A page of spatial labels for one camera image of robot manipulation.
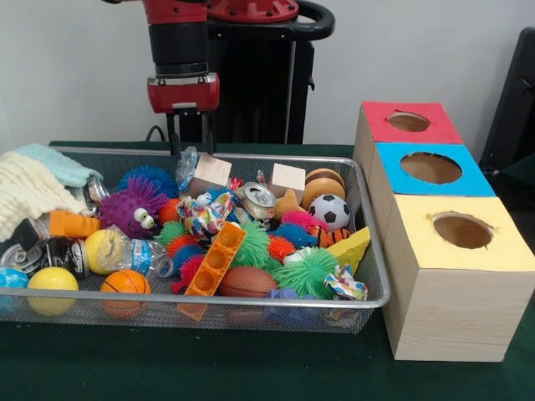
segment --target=wooden box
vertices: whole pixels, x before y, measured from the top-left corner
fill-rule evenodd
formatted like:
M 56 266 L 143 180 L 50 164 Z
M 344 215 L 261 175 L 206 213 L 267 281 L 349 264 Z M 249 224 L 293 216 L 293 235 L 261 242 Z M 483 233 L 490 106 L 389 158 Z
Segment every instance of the wooden box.
M 498 198 L 395 195 L 385 244 L 395 359 L 503 360 L 535 258 Z

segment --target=orange plastic block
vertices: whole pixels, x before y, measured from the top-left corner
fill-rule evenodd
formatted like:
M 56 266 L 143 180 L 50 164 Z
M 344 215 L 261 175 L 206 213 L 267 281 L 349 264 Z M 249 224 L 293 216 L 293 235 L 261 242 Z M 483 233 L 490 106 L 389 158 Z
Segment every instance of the orange plastic block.
M 48 230 L 51 236 L 87 238 L 95 231 L 100 230 L 100 221 L 93 217 L 75 215 L 67 211 L 51 211 Z
M 226 222 L 211 245 L 196 275 L 186 289 L 185 295 L 212 297 L 232 259 L 245 239 L 246 232 Z M 201 321 L 208 305 L 181 303 L 178 310 L 198 322 Z

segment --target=orange basketball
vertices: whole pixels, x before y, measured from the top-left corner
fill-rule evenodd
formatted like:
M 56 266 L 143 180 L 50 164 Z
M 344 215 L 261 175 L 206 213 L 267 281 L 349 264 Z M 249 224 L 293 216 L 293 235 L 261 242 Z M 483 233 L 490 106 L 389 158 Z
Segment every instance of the orange basketball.
M 127 292 L 150 294 L 150 284 L 145 277 L 133 270 L 119 270 L 106 277 L 100 288 L 102 292 Z M 111 317 L 118 319 L 136 316 L 145 302 L 141 301 L 102 301 L 104 310 Z

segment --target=candy wrapper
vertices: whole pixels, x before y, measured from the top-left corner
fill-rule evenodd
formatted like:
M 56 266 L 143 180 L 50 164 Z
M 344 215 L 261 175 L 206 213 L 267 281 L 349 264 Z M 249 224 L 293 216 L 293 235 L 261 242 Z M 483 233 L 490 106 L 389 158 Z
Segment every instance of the candy wrapper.
M 336 271 L 325 277 L 325 286 L 344 299 L 366 301 L 368 287 L 363 282 L 356 282 L 351 273 L 351 265 L 336 266 Z
M 189 232 L 200 240 L 209 241 L 225 224 L 234 206 L 232 194 L 220 194 L 208 206 L 199 206 L 197 201 L 187 196 L 177 206 L 178 214 Z

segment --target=yellow ball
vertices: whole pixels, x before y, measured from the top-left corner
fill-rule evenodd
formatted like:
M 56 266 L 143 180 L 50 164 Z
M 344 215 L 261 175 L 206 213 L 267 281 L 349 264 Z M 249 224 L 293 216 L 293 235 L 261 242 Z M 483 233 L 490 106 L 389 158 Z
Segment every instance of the yellow ball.
M 70 290 L 78 291 L 76 278 L 61 267 L 46 267 L 33 275 L 28 283 L 33 290 Z M 59 316 L 66 313 L 73 305 L 73 298 L 28 297 L 30 307 L 43 316 Z
M 103 259 L 108 266 L 118 265 L 123 257 L 124 242 L 119 233 L 112 230 L 98 230 L 85 240 L 89 269 L 95 274 L 107 275 L 114 269 L 104 269 Z

